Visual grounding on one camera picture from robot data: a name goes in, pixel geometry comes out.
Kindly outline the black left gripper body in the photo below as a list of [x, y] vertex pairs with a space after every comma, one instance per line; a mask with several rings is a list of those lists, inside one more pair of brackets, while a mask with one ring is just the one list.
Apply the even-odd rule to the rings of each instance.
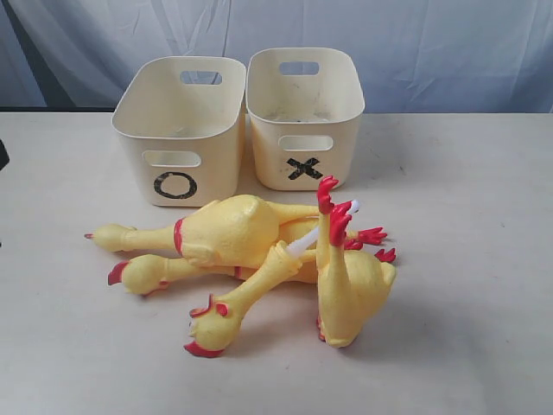
[[4, 169], [9, 163], [9, 154], [2, 140], [0, 140], [0, 169]]

